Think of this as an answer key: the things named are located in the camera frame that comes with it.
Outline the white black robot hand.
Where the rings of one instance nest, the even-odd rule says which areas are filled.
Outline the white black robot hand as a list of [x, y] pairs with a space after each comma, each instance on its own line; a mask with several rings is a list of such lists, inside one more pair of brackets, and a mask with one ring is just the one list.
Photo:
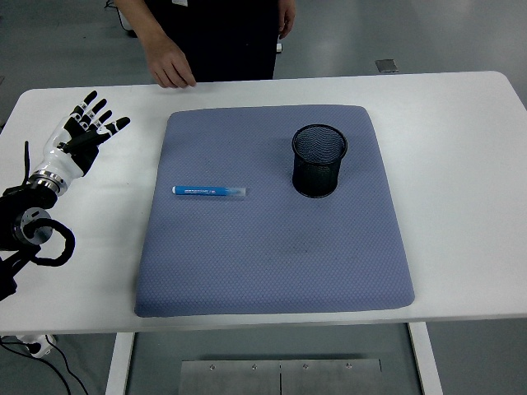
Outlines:
[[30, 179], [46, 179], [64, 190], [87, 174], [99, 154], [99, 146], [130, 124], [122, 117], [111, 122], [107, 100], [92, 91], [54, 129], [44, 145], [44, 159]]

